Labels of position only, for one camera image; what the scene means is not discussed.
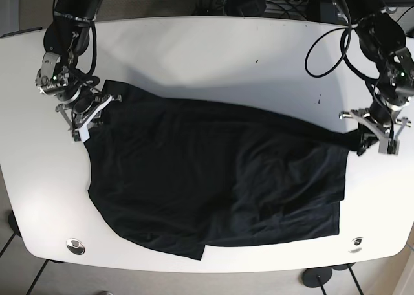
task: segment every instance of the metal bracket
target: metal bracket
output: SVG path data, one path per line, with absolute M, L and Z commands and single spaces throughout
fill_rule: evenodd
M 378 151 L 387 155 L 398 155 L 400 148 L 400 141 L 398 140 L 398 136 L 401 134 L 405 126 L 411 127 L 411 122 L 406 117 L 403 119 L 395 120 L 395 124 L 400 125 L 401 128 L 398 130 L 394 138 L 390 138 L 389 134 L 379 129 L 377 124 L 372 121 L 368 109 L 351 109 L 349 112 L 341 112 L 340 119 L 343 118 L 353 118 L 359 124 L 366 126 L 366 128 L 368 128 L 380 141 L 380 147 Z
M 47 85 L 53 78 L 54 68 L 59 57 L 60 56 L 58 54 L 54 54 L 53 52 L 46 52 L 43 56 L 41 69 L 36 76 L 36 86 L 39 87 L 41 93 L 47 93 L 45 89 L 47 89 Z

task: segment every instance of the white table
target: white table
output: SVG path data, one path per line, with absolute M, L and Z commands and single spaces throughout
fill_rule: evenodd
M 322 79 L 304 70 L 305 55 L 330 25 L 273 19 L 183 17 L 98 23 L 96 75 L 161 96 L 245 104 L 307 120 L 334 131 L 357 128 L 342 110 L 368 107 L 364 83 L 345 65 Z M 69 263 L 165 272 L 258 272 L 365 261 L 398 253 L 414 221 L 414 130 L 405 130 L 400 155 L 372 147 L 350 153 L 340 235 L 281 245 L 207 246 L 201 261 L 147 250 L 119 238 L 89 200 L 89 158 L 73 144 L 58 101 L 34 85 L 43 33 L 0 39 L 0 165 L 27 249 Z M 340 32 L 311 56 L 313 72 L 338 59 Z M 414 52 L 414 41 L 409 40 Z M 351 61 L 376 76 L 354 38 Z M 89 69 L 91 46 L 80 59 Z M 404 109 L 414 120 L 414 106 Z M 358 253 L 353 239 L 362 237 Z M 86 247 L 77 256 L 68 238 Z

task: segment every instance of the black cloth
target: black cloth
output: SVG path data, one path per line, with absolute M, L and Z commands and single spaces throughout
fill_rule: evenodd
M 90 129 L 89 197 L 138 245 L 201 259 L 205 245 L 252 246 L 339 234 L 354 138 L 242 105 L 122 95 Z

